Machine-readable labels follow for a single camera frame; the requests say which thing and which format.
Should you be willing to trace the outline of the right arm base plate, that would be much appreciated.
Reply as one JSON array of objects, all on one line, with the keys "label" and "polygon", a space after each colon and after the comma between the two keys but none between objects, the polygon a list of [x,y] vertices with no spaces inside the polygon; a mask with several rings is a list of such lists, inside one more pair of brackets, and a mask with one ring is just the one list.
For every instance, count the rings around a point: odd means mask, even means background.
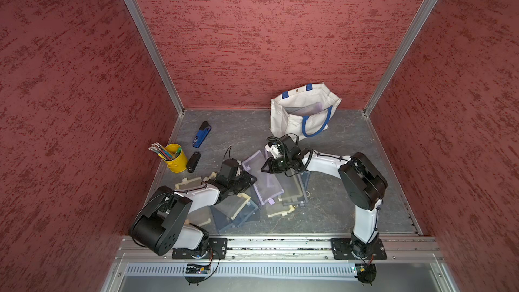
[{"label": "right arm base plate", "polygon": [[331,250],[335,260],[371,261],[386,260],[387,254],[382,241],[376,238],[370,243],[364,243],[357,238],[334,238],[330,240]]}]

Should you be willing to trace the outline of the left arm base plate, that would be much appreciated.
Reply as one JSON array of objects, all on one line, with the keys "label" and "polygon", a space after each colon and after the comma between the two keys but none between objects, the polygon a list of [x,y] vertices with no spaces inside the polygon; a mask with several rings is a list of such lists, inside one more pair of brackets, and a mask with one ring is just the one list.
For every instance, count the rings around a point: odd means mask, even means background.
[{"label": "left arm base plate", "polygon": [[227,238],[206,237],[194,250],[177,248],[172,250],[174,260],[209,260],[211,257],[216,260],[223,260],[227,253]]}]

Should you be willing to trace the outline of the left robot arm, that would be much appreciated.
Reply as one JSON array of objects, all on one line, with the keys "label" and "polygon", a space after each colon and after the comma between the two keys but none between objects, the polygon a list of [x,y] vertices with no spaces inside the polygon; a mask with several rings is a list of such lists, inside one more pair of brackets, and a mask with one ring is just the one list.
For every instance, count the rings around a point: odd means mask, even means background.
[{"label": "left robot arm", "polygon": [[244,193],[257,182],[242,162],[228,158],[220,171],[182,189],[159,187],[143,206],[129,235],[137,245],[164,256],[171,250],[188,250],[194,258],[212,255],[209,232],[195,224],[186,224],[190,213],[217,205],[228,197]]}]

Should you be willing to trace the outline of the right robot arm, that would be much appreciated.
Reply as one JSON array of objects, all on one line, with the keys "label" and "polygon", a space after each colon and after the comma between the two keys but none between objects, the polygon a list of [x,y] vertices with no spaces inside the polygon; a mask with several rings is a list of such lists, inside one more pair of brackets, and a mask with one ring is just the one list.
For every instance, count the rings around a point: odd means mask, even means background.
[{"label": "right robot arm", "polygon": [[341,179],[355,205],[355,224],[349,250],[352,256],[365,260],[375,256],[380,241],[378,219],[388,183],[378,168],[363,153],[331,155],[300,149],[299,140],[290,135],[267,138],[272,154],[262,166],[269,174],[320,172]]}]

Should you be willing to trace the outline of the purple mesh pouch back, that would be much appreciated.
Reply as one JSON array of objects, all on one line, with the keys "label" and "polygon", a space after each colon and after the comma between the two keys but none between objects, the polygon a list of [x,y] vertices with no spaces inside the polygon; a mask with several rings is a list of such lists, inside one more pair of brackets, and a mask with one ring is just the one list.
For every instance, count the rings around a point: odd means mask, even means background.
[{"label": "purple mesh pouch back", "polygon": [[274,174],[262,172],[262,167],[266,162],[264,154],[258,150],[243,161],[242,166],[246,172],[257,179],[253,187],[260,204],[273,205],[276,198],[284,193],[284,189]]}]

